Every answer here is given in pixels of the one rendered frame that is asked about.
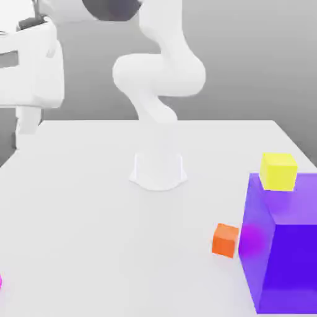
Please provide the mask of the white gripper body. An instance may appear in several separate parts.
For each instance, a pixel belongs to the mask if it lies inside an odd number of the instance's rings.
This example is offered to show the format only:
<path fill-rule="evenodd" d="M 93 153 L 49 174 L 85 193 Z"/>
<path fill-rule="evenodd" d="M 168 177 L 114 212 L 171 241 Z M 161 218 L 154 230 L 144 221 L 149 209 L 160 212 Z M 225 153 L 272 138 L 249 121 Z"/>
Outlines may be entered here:
<path fill-rule="evenodd" d="M 0 36 L 0 108 L 59 108 L 64 63 L 54 23 Z"/>

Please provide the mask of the small orange cube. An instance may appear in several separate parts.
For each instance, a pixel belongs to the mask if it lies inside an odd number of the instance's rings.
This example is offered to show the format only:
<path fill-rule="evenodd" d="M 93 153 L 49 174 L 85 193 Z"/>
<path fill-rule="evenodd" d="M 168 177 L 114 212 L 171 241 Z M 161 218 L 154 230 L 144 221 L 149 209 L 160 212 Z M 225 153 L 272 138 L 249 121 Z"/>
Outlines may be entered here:
<path fill-rule="evenodd" d="M 212 252 L 228 258 L 233 258 L 237 245 L 239 229 L 237 227 L 218 223 L 212 239 Z"/>

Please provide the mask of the small yellow cube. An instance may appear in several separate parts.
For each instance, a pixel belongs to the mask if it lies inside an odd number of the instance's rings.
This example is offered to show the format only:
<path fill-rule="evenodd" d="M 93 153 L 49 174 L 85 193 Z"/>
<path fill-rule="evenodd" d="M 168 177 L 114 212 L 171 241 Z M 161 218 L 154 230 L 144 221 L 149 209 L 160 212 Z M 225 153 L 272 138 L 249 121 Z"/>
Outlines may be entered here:
<path fill-rule="evenodd" d="M 263 153 L 259 178 L 264 190 L 293 191 L 298 164 L 292 154 Z"/>

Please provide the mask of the large purple box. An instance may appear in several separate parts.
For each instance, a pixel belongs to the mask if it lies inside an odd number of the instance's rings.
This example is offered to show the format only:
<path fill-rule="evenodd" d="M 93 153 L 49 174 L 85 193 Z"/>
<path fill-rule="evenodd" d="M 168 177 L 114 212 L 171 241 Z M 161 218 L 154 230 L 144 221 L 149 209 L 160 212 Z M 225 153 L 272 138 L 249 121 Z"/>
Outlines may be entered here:
<path fill-rule="evenodd" d="M 317 174 L 291 192 L 249 177 L 238 254 L 259 314 L 317 314 Z"/>

